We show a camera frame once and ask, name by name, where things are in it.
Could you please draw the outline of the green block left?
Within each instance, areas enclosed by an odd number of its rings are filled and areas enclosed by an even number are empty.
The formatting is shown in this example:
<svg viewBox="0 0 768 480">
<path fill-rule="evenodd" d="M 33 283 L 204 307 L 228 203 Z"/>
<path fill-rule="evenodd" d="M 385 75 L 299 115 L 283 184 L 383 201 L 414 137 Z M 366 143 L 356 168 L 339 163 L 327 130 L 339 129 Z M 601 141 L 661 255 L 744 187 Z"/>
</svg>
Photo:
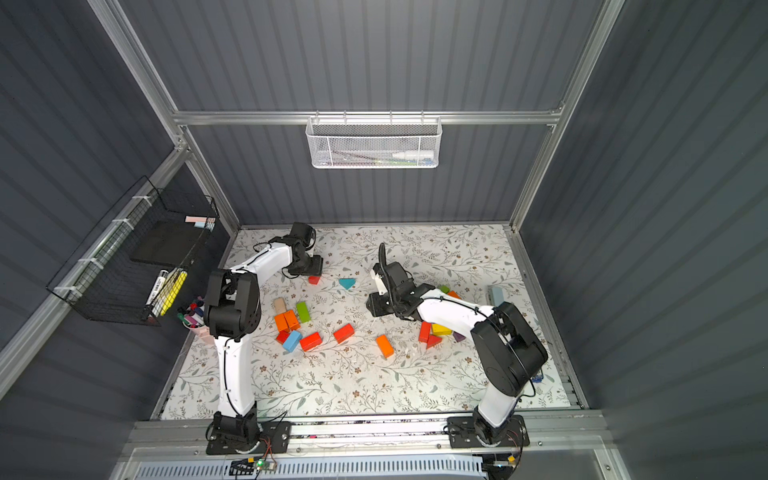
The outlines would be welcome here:
<svg viewBox="0 0 768 480">
<path fill-rule="evenodd" d="M 301 324 L 305 324 L 311 321 L 311 315 L 307 304 L 302 301 L 296 304 L 296 312 Z"/>
</svg>

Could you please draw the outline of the yellow block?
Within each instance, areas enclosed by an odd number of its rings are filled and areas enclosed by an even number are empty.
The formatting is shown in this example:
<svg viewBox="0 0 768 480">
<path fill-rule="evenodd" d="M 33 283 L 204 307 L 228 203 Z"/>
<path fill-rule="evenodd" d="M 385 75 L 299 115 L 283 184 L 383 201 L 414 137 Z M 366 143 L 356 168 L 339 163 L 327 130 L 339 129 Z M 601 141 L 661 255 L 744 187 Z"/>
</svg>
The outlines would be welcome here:
<svg viewBox="0 0 768 480">
<path fill-rule="evenodd" d="M 447 336 L 451 335 L 453 331 L 450 328 L 447 328 L 442 325 L 438 324 L 432 324 L 431 325 L 431 334 L 435 336 Z"/>
</svg>

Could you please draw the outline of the pink pen cup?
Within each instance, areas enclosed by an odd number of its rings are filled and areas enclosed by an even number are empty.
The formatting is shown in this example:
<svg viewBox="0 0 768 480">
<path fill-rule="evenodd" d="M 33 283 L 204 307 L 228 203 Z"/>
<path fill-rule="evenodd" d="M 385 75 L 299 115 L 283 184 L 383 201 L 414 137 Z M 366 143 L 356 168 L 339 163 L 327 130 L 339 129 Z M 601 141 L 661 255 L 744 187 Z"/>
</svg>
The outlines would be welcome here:
<svg viewBox="0 0 768 480">
<path fill-rule="evenodd" d="M 209 327 L 204 322 L 204 306 L 204 299 L 198 296 L 189 305 L 177 308 L 177 318 L 200 341 L 206 345 L 213 345 L 215 343 L 214 338 L 210 334 Z"/>
</svg>

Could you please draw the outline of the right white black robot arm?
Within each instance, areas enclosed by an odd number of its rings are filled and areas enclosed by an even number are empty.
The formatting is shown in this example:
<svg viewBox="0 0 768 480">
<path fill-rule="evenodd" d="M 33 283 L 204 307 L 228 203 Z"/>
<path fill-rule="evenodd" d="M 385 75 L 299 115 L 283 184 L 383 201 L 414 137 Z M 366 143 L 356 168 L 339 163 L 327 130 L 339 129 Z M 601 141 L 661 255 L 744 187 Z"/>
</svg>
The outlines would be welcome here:
<svg viewBox="0 0 768 480">
<path fill-rule="evenodd" d="M 548 360 L 542 341 L 519 309 L 509 302 L 469 303 L 432 285 L 418 285 L 398 262 L 380 260 L 371 275 L 377 291 L 369 295 L 366 308 L 373 316 L 439 325 L 471 342 L 488 380 L 473 412 L 476 435 L 484 445 L 499 444 L 526 386 Z"/>
</svg>

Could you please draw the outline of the light blue eraser box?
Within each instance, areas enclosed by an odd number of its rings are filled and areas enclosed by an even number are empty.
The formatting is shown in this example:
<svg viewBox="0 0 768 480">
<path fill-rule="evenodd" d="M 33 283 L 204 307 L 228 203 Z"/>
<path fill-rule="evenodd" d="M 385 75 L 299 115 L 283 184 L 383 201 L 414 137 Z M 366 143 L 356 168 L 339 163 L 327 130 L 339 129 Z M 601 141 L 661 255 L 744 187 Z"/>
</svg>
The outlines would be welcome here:
<svg viewBox="0 0 768 480">
<path fill-rule="evenodd" d="M 494 307 L 500 306 L 505 301 L 504 290 L 497 285 L 492 285 L 488 289 L 489 303 Z"/>
</svg>

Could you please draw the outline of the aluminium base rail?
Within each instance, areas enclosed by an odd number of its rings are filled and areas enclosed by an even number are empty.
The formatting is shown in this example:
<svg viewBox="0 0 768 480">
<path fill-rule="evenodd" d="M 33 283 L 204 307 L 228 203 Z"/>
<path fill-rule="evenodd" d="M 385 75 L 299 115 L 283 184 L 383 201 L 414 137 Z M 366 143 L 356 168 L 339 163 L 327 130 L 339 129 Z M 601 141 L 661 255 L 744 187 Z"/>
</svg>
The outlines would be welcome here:
<svg viewBox="0 0 768 480">
<path fill-rule="evenodd" d="M 461 429 L 450 427 L 451 413 L 288 417 L 286 433 L 270 436 L 279 459 L 310 456 L 432 454 L 452 449 L 486 454 L 513 451 L 600 450 L 615 446 L 598 410 L 522 411 L 524 432 L 487 447 L 476 439 L 472 417 Z M 203 460 L 208 420 L 146 421 L 135 424 L 121 461 Z"/>
</svg>

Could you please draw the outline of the red rectangular block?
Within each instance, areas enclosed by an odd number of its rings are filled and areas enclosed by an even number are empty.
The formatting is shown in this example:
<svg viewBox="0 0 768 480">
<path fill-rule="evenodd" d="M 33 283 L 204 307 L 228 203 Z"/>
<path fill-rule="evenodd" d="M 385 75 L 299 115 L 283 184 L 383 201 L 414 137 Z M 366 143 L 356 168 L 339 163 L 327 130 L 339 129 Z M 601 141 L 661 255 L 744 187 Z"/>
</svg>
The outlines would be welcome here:
<svg viewBox="0 0 768 480">
<path fill-rule="evenodd" d="M 347 323 L 333 333 L 334 339 L 338 344 L 342 344 L 355 334 L 354 327 Z"/>
<path fill-rule="evenodd" d="M 322 343 L 323 343 L 322 336 L 318 332 L 314 332 L 308 336 L 303 337 L 300 340 L 300 345 L 304 352 L 309 352 L 314 348 L 320 346 Z"/>
</svg>

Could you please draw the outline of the natural wood block left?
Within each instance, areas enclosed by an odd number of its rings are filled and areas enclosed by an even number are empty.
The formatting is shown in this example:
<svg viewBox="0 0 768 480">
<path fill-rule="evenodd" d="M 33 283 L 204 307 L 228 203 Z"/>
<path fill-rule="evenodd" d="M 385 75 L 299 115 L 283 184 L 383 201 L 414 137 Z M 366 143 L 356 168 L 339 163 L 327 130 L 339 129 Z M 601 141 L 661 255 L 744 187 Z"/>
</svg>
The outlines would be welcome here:
<svg viewBox="0 0 768 480">
<path fill-rule="evenodd" d="M 276 298 L 273 301 L 273 308 L 277 315 L 282 315 L 287 311 L 286 303 L 283 298 Z"/>
</svg>

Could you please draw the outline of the orange block left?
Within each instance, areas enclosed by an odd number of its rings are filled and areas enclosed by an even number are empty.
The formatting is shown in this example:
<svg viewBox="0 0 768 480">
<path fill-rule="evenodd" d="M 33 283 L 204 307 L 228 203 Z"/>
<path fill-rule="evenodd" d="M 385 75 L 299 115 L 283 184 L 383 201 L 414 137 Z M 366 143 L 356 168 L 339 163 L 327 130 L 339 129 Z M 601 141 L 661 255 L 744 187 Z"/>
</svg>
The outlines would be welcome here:
<svg viewBox="0 0 768 480">
<path fill-rule="evenodd" d="M 300 322 L 293 310 L 287 310 L 274 317 L 279 332 L 292 332 L 300 328 Z"/>
</svg>

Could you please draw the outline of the red triangle block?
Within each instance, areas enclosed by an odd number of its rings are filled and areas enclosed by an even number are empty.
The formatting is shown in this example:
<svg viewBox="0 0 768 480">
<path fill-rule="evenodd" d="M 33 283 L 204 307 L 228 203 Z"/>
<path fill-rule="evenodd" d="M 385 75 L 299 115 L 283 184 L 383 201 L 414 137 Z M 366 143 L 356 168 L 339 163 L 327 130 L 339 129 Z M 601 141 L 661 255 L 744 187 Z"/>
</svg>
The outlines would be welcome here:
<svg viewBox="0 0 768 480">
<path fill-rule="evenodd" d="M 442 342 L 442 338 L 436 335 L 429 335 L 426 339 L 426 348 L 430 349 Z"/>
</svg>

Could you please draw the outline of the small red block left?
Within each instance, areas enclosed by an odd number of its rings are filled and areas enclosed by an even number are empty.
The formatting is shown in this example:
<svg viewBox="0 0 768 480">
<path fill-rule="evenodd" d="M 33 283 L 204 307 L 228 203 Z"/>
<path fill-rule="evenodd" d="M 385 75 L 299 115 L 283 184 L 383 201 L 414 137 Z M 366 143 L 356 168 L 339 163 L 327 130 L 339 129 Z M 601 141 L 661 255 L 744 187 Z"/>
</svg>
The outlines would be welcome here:
<svg viewBox="0 0 768 480">
<path fill-rule="evenodd" d="M 278 336 L 276 337 L 276 340 L 278 343 L 283 344 L 290 336 L 289 330 L 280 331 Z"/>
</svg>

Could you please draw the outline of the light blue block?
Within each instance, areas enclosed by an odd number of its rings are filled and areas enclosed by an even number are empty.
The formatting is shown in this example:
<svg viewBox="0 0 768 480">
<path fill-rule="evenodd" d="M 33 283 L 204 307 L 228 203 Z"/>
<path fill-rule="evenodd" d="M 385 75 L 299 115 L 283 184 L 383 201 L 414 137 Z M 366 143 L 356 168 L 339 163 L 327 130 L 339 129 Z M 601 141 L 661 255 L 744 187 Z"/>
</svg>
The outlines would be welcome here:
<svg viewBox="0 0 768 480">
<path fill-rule="evenodd" d="M 293 352 L 300 344 L 302 338 L 303 335 L 298 330 L 291 331 L 282 344 L 284 350 L 286 352 Z"/>
</svg>

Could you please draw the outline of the yellow highlighter pack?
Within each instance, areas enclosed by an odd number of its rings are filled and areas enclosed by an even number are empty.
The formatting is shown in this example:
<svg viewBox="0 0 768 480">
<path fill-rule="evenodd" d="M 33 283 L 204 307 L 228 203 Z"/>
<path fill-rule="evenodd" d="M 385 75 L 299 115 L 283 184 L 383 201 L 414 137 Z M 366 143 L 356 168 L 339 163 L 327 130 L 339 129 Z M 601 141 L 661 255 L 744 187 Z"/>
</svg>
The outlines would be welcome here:
<svg viewBox="0 0 768 480">
<path fill-rule="evenodd" d="M 175 269 L 169 274 L 153 302 L 152 313 L 155 317 L 165 315 L 170 309 L 185 283 L 187 276 L 187 271 L 183 269 Z"/>
</svg>

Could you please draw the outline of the orange rectangular block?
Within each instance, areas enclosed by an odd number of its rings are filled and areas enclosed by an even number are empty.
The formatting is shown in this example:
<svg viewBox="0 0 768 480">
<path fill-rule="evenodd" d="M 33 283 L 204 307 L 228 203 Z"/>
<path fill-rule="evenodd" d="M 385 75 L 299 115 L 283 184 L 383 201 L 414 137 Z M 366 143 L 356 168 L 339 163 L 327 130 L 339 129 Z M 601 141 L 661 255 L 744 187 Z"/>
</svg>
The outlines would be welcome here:
<svg viewBox="0 0 768 480">
<path fill-rule="evenodd" d="M 394 355 L 394 348 L 386 335 L 378 336 L 376 344 L 384 358 L 390 358 Z"/>
</svg>

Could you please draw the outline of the red rectangular block centre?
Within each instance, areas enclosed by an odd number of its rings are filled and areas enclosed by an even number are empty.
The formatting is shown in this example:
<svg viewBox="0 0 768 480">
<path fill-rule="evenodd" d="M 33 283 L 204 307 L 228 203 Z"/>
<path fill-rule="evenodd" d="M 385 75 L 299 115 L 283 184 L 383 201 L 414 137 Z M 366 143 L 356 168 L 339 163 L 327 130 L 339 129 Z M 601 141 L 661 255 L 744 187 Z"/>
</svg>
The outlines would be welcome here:
<svg viewBox="0 0 768 480">
<path fill-rule="evenodd" d="M 342 344 L 355 334 L 354 327 L 347 323 L 333 333 L 334 339 L 338 344 Z"/>
</svg>

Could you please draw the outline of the red rectangular block left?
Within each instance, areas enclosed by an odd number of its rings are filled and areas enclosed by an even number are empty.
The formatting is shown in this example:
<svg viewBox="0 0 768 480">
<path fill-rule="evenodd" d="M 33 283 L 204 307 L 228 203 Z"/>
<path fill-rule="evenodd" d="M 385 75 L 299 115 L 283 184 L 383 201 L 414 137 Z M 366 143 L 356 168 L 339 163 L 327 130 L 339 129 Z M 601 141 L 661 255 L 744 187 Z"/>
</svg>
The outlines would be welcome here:
<svg viewBox="0 0 768 480">
<path fill-rule="evenodd" d="M 322 336 L 318 332 L 314 332 L 308 336 L 303 337 L 300 340 L 300 345 L 304 352 L 309 352 L 314 348 L 320 346 L 322 343 L 323 343 Z"/>
</svg>

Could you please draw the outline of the teal triangle block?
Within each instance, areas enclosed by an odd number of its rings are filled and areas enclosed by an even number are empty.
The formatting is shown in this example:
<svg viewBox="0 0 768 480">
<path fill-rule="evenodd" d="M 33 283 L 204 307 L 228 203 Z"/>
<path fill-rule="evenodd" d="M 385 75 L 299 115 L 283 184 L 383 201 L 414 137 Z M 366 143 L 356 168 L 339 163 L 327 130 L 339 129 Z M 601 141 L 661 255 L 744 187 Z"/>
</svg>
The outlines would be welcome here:
<svg viewBox="0 0 768 480">
<path fill-rule="evenodd" d="M 345 289 L 345 290 L 351 290 L 353 286 L 356 284 L 356 280 L 354 278 L 340 278 L 339 284 Z"/>
</svg>

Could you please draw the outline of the white marker in basket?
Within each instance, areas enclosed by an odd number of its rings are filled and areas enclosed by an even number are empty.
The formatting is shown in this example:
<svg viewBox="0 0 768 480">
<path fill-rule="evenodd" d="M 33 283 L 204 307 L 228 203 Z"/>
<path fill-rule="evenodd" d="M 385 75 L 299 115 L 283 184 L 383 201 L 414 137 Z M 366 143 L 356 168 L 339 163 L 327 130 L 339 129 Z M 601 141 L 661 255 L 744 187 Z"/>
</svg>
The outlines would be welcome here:
<svg viewBox="0 0 768 480">
<path fill-rule="evenodd" d="M 391 153 L 391 160 L 396 164 L 433 165 L 436 161 L 433 150 L 405 150 Z"/>
</svg>

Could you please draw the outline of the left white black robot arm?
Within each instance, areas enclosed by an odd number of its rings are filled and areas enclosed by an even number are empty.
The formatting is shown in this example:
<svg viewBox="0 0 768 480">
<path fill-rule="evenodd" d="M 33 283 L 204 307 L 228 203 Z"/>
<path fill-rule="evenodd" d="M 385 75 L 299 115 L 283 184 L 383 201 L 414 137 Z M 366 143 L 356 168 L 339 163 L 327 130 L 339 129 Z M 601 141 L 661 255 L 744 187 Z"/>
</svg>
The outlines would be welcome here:
<svg viewBox="0 0 768 480">
<path fill-rule="evenodd" d="M 315 242 L 315 229 L 295 222 L 288 234 L 263 242 L 250 258 L 210 274 L 204 323 L 218 356 L 220 393 L 209 442 L 238 452 L 250 452 L 260 443 L 249 341 L 261 320 L 261 287 L 278 273 L 290 277 L 321 274 L 323 259 L 311 253 Z"/>
</svg>

